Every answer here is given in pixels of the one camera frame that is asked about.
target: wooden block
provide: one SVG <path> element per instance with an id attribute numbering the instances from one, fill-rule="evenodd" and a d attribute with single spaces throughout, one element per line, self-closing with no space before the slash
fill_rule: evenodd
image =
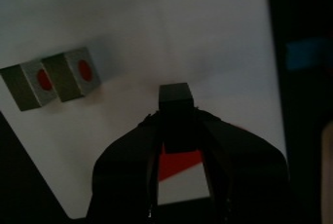
<path id="1" fill-rule="evenodd" d="M 56 98 L 40 60 L 2 68 L 0 73 L 21 111 L 38 108 Z"/>
<path id="2" fill-rule="evenodd" d="M 88 95 L 100 85 L 85 48 L 45 57 L 41 62 L 61 102 Z"/>

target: red circle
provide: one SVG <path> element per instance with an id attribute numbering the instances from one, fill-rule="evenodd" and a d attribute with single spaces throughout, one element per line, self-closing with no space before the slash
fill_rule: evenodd
<path id="1" fill-rule="evenodd" d="M 92 80 L 90 67 L 89 67 L 86 61 L 82 59 L 77 62 L 77 70 L 78 70 L 78 74 L 80 74 L 81 79 L 84 81 L 90 81 Z"/>
<path id="2" fill-rule="evenodd" d="M 44 71 L 44 69 L 40 69 L 36 73 L 36 79 L 37 79 L 37 83 L 38 86 L 41 87 L 42 90 L 45 91 L 50 91 L 52 90 L 52 84 L 50 81 L 48 79 L 46 73 Z"/>

